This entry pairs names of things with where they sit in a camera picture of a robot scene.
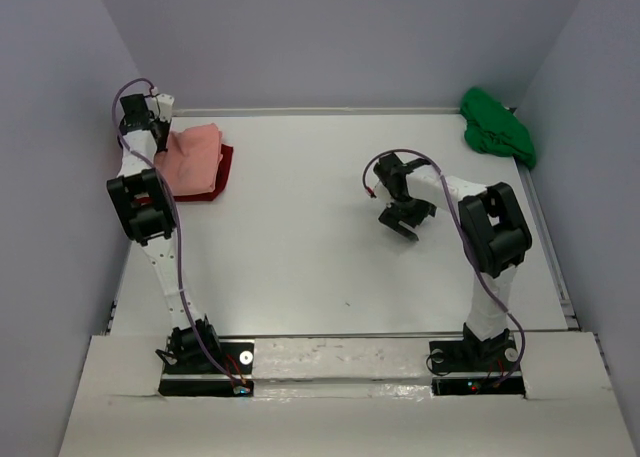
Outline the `pink t-shirt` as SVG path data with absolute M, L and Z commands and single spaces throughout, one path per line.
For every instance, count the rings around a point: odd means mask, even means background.
M 175 197 L 190 197 L 214 191 L 221 160 L 221 131 L 206 124 L 170 131 L 166 150 L 153 162 Z

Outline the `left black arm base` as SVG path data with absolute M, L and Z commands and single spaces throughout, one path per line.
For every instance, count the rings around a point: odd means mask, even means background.
M 178 361 L 175 353 L 157 349 L 162 361 L 158 391 L 165 397 L 244 398 L 254 394 L 253 340 L 223 339 L 214 366 L 195 345 L 195 354 Z

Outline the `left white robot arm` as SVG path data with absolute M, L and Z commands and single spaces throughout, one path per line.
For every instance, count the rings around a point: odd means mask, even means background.
M 186 290 L 179 219 L 168 184 L 152 162 L 166 148 L 173 98 L 165 94 L 120 93 L 112 105 L 121 167 L 106 183 L 126 236 L 146 255 L 159 282 L 171 322 L 164 350 L 156 354 L 173 374 L 223 374 L 223 352 L 207 316 Z

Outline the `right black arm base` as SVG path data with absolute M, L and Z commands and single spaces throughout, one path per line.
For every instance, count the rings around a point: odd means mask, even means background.
M 525 396 L 522 373 L 520 367 L 515 366 L 519 352 L 512 339 L 505 348 L 480 362 L 473 362 L 462 350 L 462 341 L 430 343 L 425 365 L 432 375 L 431 392 L 434 396 Z

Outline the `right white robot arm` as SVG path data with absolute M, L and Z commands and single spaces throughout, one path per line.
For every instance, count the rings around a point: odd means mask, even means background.
M 415 228 L 438 211 L 447 212 L 474 273 L 471 308 L 459 340 L 435 341 L 427 362 L 438 377 L 519 367 L 523 350 L 508 328 L 517 320 L 509 297 L 518 267 L 532 246 L 532 236 L 512 187 L 485 185 L 447 176 L 426 156 L 410 161 L 400 150 L 375 157 L 364 172 L 378 182 L 366 190 L 384 201 L 378 220 L 405 239 L 418 239 Z

